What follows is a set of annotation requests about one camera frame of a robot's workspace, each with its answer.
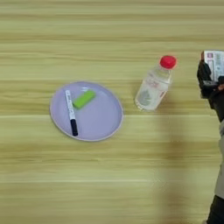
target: green sponge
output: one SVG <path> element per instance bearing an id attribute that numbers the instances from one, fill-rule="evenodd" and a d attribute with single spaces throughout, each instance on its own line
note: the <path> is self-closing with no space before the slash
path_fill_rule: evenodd
<path id="1" fill-rule="evenodd" d="M 82 94 L 81 96 L 76 98 L 73 101 L 73 105 L 77 109 L 81 109 L 82 107 L 84 107 L 88 102 L 90 102 L 94 98 L 95 98 L 95 92 L 93 90 L 88 90 L 87 92 L 85 92 L 84 94 Z"/>

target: bottle cap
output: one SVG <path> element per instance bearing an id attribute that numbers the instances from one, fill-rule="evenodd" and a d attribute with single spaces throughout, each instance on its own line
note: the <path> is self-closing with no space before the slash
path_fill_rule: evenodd
<path id="1" fill-rule="evenodd" d="M 160 60 L 160 66 L 166 69 L 173 69 L 176 64 L 177 59 L 170 55 L 166 55 Z"/>

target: plastic bottle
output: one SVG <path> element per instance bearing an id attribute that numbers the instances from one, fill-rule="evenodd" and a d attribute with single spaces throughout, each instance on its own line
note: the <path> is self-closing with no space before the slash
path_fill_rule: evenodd
<path id="1" fill-rule="evenodd" d="M 172 84 L 171 72 L 176 63 L 176 58 L 164 56 L 159 65 L 148 72 L 135 99 L 140 109 L 154 110 L 158 107 Z"/>

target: table surface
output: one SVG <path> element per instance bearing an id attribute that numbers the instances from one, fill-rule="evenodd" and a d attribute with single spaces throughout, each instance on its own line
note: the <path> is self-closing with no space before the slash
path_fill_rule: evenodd
<path id="1" fill-rule="evenodd" d="M 218 120 L 200 99 L 200 53 L 223 49 L 223 0 L 1 0 L 1 224 L 201 223 L 221 155 Z M 178 58 L 156 112 L 133 98 L 159 58 Z M 54 92 L 95 81 L 124 108 L 99 143 L 63 135 Z"/>

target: purple plate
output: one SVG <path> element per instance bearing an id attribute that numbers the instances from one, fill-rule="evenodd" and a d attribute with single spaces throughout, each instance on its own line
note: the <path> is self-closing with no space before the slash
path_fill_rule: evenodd
<path id="1" fill-rule="evenodd" d="M 89 89 L 95 92 L 95 98 L 83 108 L 74 108 L 78 136 L 72 135 L 66 89 L 71 91 L 72 99 Z M 123 108 L 118 99 L 105 87 L 85 81 L 74 82 L 59 89 L 52 98 L 50 113 L 52 120 L 62 132 L 83 141 L 101 141 L 111 137 L 120 128 L 123 120 Z"/>

